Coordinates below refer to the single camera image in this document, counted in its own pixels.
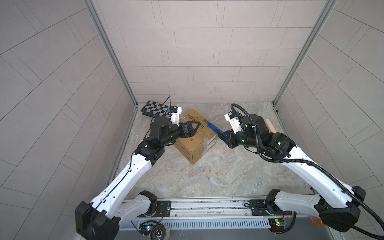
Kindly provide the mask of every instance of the chessboard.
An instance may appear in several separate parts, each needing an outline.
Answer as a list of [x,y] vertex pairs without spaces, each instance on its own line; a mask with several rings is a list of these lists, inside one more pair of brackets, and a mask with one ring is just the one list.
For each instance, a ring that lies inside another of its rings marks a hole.
[[168,105],[157,103],[154,101],[148,101],[147,104],[145,104],[145,106],[141,109],[141,112],[142,114],[149,117],[165,116],[169,118],[170,115],[167,111],[168,108]]

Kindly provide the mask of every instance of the gray wall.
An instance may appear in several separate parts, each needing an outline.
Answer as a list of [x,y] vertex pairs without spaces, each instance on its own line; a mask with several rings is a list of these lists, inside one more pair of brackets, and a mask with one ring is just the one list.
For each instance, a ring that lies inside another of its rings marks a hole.
[[69,239],[132,109],[81,0],[0,1],[0,239]]
[[139,102],[270,102],[325,1],[93,3]]
[[[288,133],[384,217],[384,1],[339,0],[277,104]],[[383,234],[362,212],[357,224]],[[352,230],[351,238],[365,237]]]

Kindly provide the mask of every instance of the black and white checkered board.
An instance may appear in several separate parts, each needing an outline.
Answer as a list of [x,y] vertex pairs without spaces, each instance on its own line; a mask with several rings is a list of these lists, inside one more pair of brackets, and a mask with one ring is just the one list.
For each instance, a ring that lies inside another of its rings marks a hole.
[[169,118],[169,112],[167,109],[169,108],[168,105],[148,101],[147,104],[141,109],[141,112],[144,115],[147,115],[149,117],[153,117],[155,115],[157,116],[165,116]]

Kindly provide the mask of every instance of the wooden rolling pin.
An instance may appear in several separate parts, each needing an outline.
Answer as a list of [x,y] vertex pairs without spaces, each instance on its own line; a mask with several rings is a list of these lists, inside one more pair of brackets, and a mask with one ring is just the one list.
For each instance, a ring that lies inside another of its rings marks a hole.
[[269,119],[266,119],[265,123],[266,123],[266,126],[268,127],[270,132],[276,132],[275,127],[272,125],[272,123]]

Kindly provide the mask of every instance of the gray floor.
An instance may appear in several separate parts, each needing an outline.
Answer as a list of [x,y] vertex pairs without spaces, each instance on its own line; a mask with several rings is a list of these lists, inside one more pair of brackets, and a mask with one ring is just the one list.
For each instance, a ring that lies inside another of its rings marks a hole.
[[[271,120],[276,130],[282,132],[271,103],[238,104],[249,113]],[[231,127],[224,119],[224,115],[230,111],[230,103],[174,105],[182,107],[182,115],[195,109],[223,131]],[[118,172],[129,163],[132,151],[149,129],[150,120],[140,111],[136,115]],[[230,149],[218,139],[193,165],[174,146],[166,147],[163,156],[144,174],[128,196],[136,197],[143,190],[160,198],[267,195],[273,188],[297,194],[313,193],[310,186],[287,167],[266,162],[240,146]]]

